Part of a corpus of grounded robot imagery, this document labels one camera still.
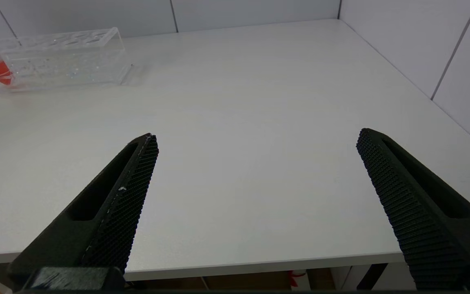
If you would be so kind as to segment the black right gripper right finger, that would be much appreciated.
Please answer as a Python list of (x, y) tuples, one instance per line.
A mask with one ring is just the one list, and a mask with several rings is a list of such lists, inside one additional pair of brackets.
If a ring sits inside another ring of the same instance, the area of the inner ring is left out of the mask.
[(419, 290), (470, 290), (470, 202), (390, 137), (364, 128), (357, 151)]

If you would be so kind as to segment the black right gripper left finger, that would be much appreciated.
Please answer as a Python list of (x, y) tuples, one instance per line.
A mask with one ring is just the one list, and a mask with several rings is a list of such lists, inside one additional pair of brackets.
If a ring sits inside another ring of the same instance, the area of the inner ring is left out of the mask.
[(9, 264), (16, 292), (121, 292), (159, 154), (154, 134), (127, 143)]

